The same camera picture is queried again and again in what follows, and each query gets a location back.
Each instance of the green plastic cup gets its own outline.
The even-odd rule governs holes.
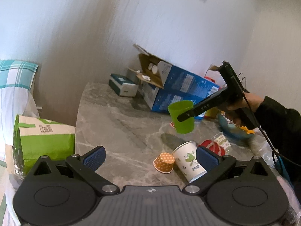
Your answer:
[[[195,119],[193,117],[188,118],[183,122],[178,121],[178,116],[183,114],[187,110],[193,108],[193,102],[190,100],[183,100],[175,102],[168,106],[168,110],[177,130],[177,133],[185,134],[190,133],[195,128]]]

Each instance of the marble surface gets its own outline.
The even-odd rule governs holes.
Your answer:
[[[196,121],[193,132],[178,134],[168,114],[151,112],[143,98],[119,97],[108,85],[88,83],[82,94],[76,122],[76,153],[83,155],[98,145],[106,149],[106,161],[96,171],[122,188],[124,185],[179,185],[187,180],[179,169],[170,174],[155,170],[153,160],[187,141],[202,143],[220,132],[216,121]],[[244,143],[226,154],[250,160]]]

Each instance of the green and white box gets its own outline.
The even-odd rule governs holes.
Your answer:
[[[13,155],[15,172],[24,177],[38,158],[48,155],[53,161],[74,154],[75,127],[55,121],[16,116]]]
[[[109,86],[117,93],[117,95],[125,97],[136,96],[138,89],[138,85],[129,78],[117,74],[111,74]]]

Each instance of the teal plaid cloth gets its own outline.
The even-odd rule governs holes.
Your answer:
[[[26,61],[0,60],[0,88],[22,87],[30,90],[38,65]]]

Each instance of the green bag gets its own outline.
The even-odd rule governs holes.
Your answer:
[[[13,155],[16,173],[24,177],[41,155],[64,160],[75,152],[75,127],[55,121],[16,116]]]

